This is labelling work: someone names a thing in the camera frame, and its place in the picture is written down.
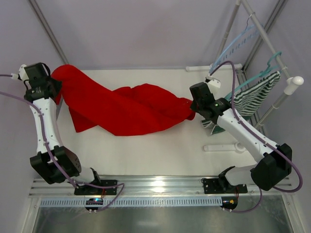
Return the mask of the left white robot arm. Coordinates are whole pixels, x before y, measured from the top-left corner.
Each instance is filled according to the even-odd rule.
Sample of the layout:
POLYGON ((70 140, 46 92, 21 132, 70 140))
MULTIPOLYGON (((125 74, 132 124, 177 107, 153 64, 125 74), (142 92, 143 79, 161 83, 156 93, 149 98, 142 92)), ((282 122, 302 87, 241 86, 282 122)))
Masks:
POLYGON ((48 184, 69 182, 76 195, 99 189, 102 184, 98 173, 93 168, 83 167, 78 156, 61 140, 55 102, 61 82, 51 77, 44 63, 22 65, 19 71, 26 87, 24 99, 30 105, 37 133, 36 155, 30 158, 32 168, 48 184))

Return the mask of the red trousers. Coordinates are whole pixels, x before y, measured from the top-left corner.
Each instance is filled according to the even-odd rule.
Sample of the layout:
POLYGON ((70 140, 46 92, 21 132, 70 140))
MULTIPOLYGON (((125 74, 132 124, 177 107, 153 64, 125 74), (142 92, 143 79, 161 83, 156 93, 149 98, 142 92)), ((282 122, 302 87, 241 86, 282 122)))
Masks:
POLYGON ((192 101, 159 86, 142 84, 109 90, 72 65, 58 67, 52 78, 62 83, 76 132, 100 126, 115 136, 136 136, 169 129, 193 120, 192 101))

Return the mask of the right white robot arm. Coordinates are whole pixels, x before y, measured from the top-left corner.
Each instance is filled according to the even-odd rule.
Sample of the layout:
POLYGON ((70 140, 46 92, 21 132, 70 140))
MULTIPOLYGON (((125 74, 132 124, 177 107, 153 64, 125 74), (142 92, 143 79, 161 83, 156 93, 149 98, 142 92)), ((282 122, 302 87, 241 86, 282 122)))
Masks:
POLYGON ((289 145, 278 145, 266 138, 232 109, 226 99, 216 100, 206 83, 191 86, 190 92, 193 97, 190 108, 230 133, 256 161, 255 165, 231 166, 221 172, 218 183, 224 191, 250 183, 269 191, 291 173, 293 152, 289 145))

